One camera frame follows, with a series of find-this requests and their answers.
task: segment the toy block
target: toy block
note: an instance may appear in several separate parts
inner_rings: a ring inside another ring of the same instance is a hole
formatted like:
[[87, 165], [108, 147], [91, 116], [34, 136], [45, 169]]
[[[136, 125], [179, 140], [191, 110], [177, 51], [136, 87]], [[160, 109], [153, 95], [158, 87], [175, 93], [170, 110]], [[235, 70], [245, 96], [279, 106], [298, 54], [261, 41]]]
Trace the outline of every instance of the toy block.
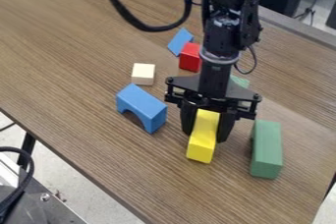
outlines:
[[283, 167], [281, 125], [255, 120], [252, 129], [252, 176], [276, 179]]
[[248, 88], [250, 86], [250, 81], [247, 79], [242, 79], [231, 75], [231, 80], [241, 87]]
[[187, 157], [209, 164], [216, 146], [220, 114], [198, 109], [193, 132], [189, 139]]
[[201, 60], [199, 58], [199, 45], [187, 42], [180, 53], [180, 69], [198, 72]]
[[187, 42], [192, 42], [194, 40], [194, 36], [189, 33], [185, 28], [181, 28], [174, 38], [169, 42], [168, 49], [175, 55], [179, 56], [183, 47]]
[[136, 114], [150, 134], [166, 122], [167, 105], [135, 84], [117, 93], [117, 109], [122, 114], [127, 110]]
[[154, 73], [154, 64], [135, 63], [132, 70], [132, 83], [138, 85], [153, 85]]

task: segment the black cable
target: black cable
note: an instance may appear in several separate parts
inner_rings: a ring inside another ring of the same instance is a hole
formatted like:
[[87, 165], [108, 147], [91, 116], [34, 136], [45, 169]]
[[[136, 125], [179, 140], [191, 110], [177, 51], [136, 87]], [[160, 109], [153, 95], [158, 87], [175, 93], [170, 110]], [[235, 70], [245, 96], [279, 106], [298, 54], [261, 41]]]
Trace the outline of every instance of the black cable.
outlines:
[[239, 72], [239, 73], [241, 73], [241, 74], [243, 74], [243, 75], [248, 75], [248, 74], [250, 74], [250, 73], [252, 73], [254, 70], [255, 70], [255, 68], [256, 68], [256, 66], [257, 66], [257, 57], [256, 57], [256, 53], [255, 53], [255, 50], [254, 50], [254, 48], [253, 48], [253, 46], [251, 45], [250, 47], [249, 47], [249, 50], [250, 50], [250, 52], [251, 52], [251, 54], [252, 54], [252, 56], [253, 56], [253, 60], [254, 60], [254, 65], [253, 65], [253, 67], [249, 70], [249, 71], [242, 71], [240, 68], [239, 68], [239, 66], [238, 66], [238, 63], [235, 63], [235, 68], [236, 68], [236, 70]]
[[201, 23], [205, 29], [206, 21], [210, 17], [210, 1], [201, 0]]
[[20, 154], [24, 159], [28, 161], [29, 171], [27, 175], [22, 180], [22, 182], [18, 185], [18, 187], [11, 192], [4, 200], [0, 202], [0, 213], [4, 213], [12, 204], [22, 195], [25, 191], [25, 188], [28, 186], [29, 182], [32, 179], [32, 175], [34, 172], [34, 164], [31, 156], [22, 149], [14, 148], [14, 147], [0, 147], [0, 152], [15, 152]]
[[15, 125], [16, 125], [16, 123], [12, 123], [12, 124], [9, 124], [8, 126], [5, 126], [4, 128], [1, 128], [0, 129], [0, 133], [3, 132], [3, 131], [5, 131], [5, 130], [7, 130], [7, 129], [9, 129], [9, 128], [11, 128], [12, 126], [15, 126]]
[[300, 18], [300, 21], [304, 20], [309, 14], [311, 14], [311, 19], [313, 20], [315, 10], [313, 7], [316, 5], [318, 0], [313, 0], [311, 5], [305, 9], [305, 11], [301, 14], [298, 14], [294, 17], [294, 19]]
[[311, 26], [311, 27], [312, 27], [312, 25], [313, 25], [313, 18], [314, 18], [314, 16], [315, 16], [315, 13], [316, 13], [316, 11], [312, 11], [311, 14], [310, 14], [310, 26]]
[[144, 24], [140, 21], [137, 17], [135, 17], [125, 6], [121, 3], [120, 0], [109, 0], [111, 4], [115, 7], [119, 15], [124, 18], [129, 24], [133, 25], [135, 28], [142, 30], [142, 31], [150, 31], [150, 32], [158, 32], [158, 31], [166, 31], [173, 28], [178, 27], [183, 22], [187, 20], [189, 17], [192, 7], [193, 7], [193, 0], [185, 0], [185, 11], [182, 18], [174, 24], [162, 27], [152, 27], [149, 25]]
[[201, 3], [196, 3], [196, 2], [193, 1], [193, 5], [195, 5], [195, 6], [201, 6]]

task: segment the wooden table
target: wooden table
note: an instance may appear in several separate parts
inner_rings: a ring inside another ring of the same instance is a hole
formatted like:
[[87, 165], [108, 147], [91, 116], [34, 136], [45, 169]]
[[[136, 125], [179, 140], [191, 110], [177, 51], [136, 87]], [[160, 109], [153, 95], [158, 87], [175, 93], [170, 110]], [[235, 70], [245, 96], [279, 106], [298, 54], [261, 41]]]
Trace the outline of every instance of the wooden table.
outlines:
[[[123, 0], [151, 24], [174, 21], [182, 0]], [[211, 165], [186, 159], [179, 109], [147, 134], [116, 111], [135, 62], [157, 65], [163, 98], [178, 72], [166, 49], [176, 30], [131, 28], [107, 0], [0, 0], [0, 107], [148, 223], [309, 223], [336, 167], [335, 50], [263, 23], [252, 89], [259, 118], [283, 125], [278, 180], [249, 175], [252, 122], [237, 124]], [[200, 41], [199, 9], [186, 27]], [[242, 67], [250, 64], [247, 56]]]

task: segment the gray floor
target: gray floor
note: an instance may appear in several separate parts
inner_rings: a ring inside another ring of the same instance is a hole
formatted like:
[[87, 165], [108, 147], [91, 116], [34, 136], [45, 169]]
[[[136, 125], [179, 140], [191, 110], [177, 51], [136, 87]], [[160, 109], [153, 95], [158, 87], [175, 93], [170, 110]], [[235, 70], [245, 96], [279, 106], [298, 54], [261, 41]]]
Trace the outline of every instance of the gray floor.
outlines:
[[[298, 14], [310, 5], [311, 0], [303, 0]], [[335, 0], [319, 0], [315, 10], [314, 26], [336, 35], [336, 30], [328, 28], [325, 21], [329, 16]], [[0, 114], [0, 128], [10, 123], [4, 115]], [[0, 133], [0, 145], [19, 147], [24, 137], [24, 131], [15, 126]], [[58, 156], [41, 144], [36, 146], [33, 158], [36, 163], [35, 178], [50, 191], [61, 192], [62, 198], [73, 208], [77, 214], [88, 223], [94, 224], [140, 224], [132, 213], [113, 200], [102, 190], [88, 181], [76, 170], [70, 167]]]
[[[313, 0], [302, 0], [298, 8], [297, 14], [301, 14], [307, 7], [311, 5]], [[313, 26], [315, 28], [327, 31], [333, 35], [336, 35], [336, 30], [328, 27], [325, 23], [328, 20], [330, 11], [334, 6], [336, 0], [318, 0], [317, 4], [313, 8], [316, 13], [313, 19]], [[310, 16], [308, 16], [304, 21], [305, 24], [310, 24]]]
[[[0, 113], [0, 128], [11, 121]], [[14, 126], [0, 133], [0, 146], [20, 147], [25, 132]], [[9, 155], [16, 161], [15, 155]], [[59, 191], [79, 216], [92, 224], [141, 224], [129, 212], [105, 192], [91, 183], [61, 158], [38, 143], [33, 159], [36, 165], [34, 177], [54, 194]]]

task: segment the light green block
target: light green block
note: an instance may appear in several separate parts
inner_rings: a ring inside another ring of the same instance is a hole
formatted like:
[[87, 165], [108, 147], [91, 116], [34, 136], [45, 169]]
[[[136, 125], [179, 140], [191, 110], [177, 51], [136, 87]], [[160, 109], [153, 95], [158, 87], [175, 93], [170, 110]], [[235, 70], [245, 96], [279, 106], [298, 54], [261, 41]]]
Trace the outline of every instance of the light green block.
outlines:
[[252, 130], [252, 176], [276, 179], [283, 167], [281, 125], [255, 120]]
[[239, 77], [235, 77], [231, 75], [231, 80], [238, 84], [241, 87], [248, 88], [250, 86], [250, 81], [247, 79], [241, 79]]

